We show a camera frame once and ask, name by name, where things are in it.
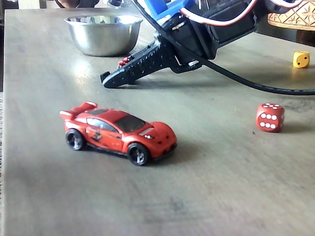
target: car decal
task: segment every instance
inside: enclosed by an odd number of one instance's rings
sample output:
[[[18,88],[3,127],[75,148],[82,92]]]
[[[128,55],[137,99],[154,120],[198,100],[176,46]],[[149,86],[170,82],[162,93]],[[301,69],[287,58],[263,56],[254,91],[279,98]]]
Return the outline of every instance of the car decal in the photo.
[[[94,136],[92,137],[92,139],[93,139],[95,142],[99,142],[99,140],[101,140],[101,138],[102,138],[102,135],[100,134],[100,131],[99,131],[99,130],[95,131],[95,134],[94,134]]]

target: stainless steel bowl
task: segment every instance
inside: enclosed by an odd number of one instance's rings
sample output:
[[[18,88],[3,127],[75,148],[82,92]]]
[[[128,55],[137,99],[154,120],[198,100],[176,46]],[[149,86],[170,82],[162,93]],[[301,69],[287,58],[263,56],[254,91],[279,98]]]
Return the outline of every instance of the stainless steel bowl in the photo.
[[[113,57],[128,54],[136,45],[143,20],[132,15],[68,17],[71,37],[83,54]]]

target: black cable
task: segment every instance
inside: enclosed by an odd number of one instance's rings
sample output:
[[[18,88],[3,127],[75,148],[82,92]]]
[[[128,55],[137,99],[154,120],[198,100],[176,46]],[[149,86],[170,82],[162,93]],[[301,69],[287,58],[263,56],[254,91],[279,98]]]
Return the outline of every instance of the black cable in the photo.
[[[206,65],[207,67],[213,69],[214,71],[225,75],[226,77],[229,77],[230,79],[233,79],[243,85],[246,85],[252,89],[257,89],[264,92],[270,92],[270,93],[276,93],[276,94],[284,94],[284,95],[295,95],[295,96],[310,96],[315,95],[315,89],[287,89],[287,88],[276,88],[276,87],[270,87],[265,86],[262,84],[254,83],[250,80],[244,79],[216,64],[213,62],[208,61],[207,59],[204,59],[194,53],[192,50],[188,49],[184,45],[182,45],[180,42],[176,41],[174,38],[169,36],[165,29],[161,27],[146,11],[145,9],[140,5],[138,0],[133,0],[134,4],[138,8],[138,10],[142,13],[142,15],[147,19],[147,21],[157,29],[157,31],[165,38],[167,39],[171,44],[173,44],[175,47],[177,47],[180,50],[183,50],[187,54],[190,54],[192,57],[194,57],[197,61],[200,63]]]

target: black tire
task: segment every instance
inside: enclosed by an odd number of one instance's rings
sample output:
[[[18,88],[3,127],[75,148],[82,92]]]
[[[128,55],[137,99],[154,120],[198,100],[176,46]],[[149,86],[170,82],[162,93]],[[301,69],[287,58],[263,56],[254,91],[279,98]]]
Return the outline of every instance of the black tire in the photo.
[[[128,146],[127,156],[133,165],[146,166],[150,159],[150,152],[144,145],[132,143]]]
[[[82,150],[86,144],[85,138],[76,129],[70,129],[65,135],[65,140],[69,147],[76,151]]]

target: gray table surface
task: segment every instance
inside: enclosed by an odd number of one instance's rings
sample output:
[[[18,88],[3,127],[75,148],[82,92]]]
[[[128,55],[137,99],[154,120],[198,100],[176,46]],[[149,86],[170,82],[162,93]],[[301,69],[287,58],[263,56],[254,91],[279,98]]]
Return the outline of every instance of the gray table surface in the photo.
[[[120,58],[82,55],[63,21],[85,13],[6,11],[5,236],[314,235],[314,97],[260,92],[208,68],[182,75],[165,69],[136,88],[105,89],[99,74],[115,70]],[[152,32],[144,22],[135,50]],[[297,50],[315,55],[253,33],[220,49],[216,63],[266,85],[315,88],[315,63],[292,68]],[[59,110],[86,100],[168,123],[178,149],[147,168],[72,151]],[[286,108],[283,133],[256,128],[264,102]]]

